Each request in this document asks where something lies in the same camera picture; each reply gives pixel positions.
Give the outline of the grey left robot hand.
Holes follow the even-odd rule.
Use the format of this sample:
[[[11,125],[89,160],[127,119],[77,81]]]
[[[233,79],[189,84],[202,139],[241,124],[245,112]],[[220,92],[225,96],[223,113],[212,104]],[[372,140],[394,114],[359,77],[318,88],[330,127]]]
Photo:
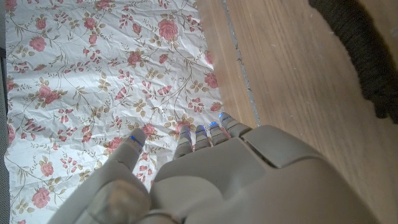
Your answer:
[[[273,126],[221,113],[207,128],[181,127],[150,189],[132,173],[145,140],[133,129],[50,222],[377,223],[319,152]]]

